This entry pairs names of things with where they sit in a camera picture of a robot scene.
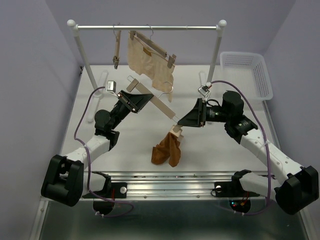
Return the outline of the beige underwear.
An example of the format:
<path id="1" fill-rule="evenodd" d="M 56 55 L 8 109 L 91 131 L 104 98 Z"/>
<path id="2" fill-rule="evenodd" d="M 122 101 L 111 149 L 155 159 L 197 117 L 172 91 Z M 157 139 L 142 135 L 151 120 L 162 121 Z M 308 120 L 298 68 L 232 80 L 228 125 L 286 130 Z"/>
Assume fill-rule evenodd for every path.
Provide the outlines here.
<path id="1" fill-rule="evenodd" d="M 173 59 L 162 56 L 138 36 L 128 34 L 127 63 L 129 68 L 138 75 L 146 75 L 150 78 L 151 86 L 166 93 L 168 101 L 172 101 L 173 72 L 176 67 Z"/>

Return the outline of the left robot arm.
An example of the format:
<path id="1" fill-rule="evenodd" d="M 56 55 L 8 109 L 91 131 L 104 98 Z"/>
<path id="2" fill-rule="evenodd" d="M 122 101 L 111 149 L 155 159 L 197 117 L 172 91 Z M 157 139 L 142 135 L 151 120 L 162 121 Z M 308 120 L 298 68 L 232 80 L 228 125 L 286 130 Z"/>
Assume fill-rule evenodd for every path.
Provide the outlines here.
<path id="1" fill-rule="evenodd" d="M 129 113 L 137 114 L 142 110 L 153 94 L 132 94 L 122 90 L 117 98 L 111 111 L 101 109 L 95 113 L 95 132 L 88 142 L 74 136 L 81 147 L 67 155 L 56 154 L 51 158 L 41 187 L 43 197 L 73 207 L 87 194 L 100 199 L 112 194 L 111 177 L 92 171 L 91 164 L 116 146 L 120 135 L 116 127 Z"/>

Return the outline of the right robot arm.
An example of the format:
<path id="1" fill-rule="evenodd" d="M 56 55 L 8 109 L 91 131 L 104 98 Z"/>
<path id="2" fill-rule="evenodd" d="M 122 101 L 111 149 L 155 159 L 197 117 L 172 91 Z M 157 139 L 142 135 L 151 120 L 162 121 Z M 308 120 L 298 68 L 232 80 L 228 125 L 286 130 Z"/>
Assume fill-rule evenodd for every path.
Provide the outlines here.
<path id="1" fill-rule="evenodd" d="M 238 92 L 226 91 L 221 105 L 210 105 L 198 98 L 193 109 L 178 121 L 182 127 L 204 127 L 206 122 L 223 123 L 226 133 L 250 151 L 267 167 L 267 175 L 251 170 L 233 174 L 230 181 L 216 183 L 213 196 L 218 198 L 263 196 L 274 201 L 287 214 L 294 215 L 320 196 L 319 173 L 285 155 L 257 123 L 244 115 L 244 99 Z"/>

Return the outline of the brown underwear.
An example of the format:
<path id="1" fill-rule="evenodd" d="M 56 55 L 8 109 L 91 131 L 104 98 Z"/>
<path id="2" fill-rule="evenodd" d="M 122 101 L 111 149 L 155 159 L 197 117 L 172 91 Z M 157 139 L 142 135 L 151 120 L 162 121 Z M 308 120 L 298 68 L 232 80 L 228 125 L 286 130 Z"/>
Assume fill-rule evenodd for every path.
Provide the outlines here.
<path id="1" fill-rule="evenodd" d="M 162 165 L 168 160 L 168 164 L 174 168 L 181 158 L 180 141 L 178 137 L 169 132 L 165 138 L 152 148 L 151 163 Z"/>

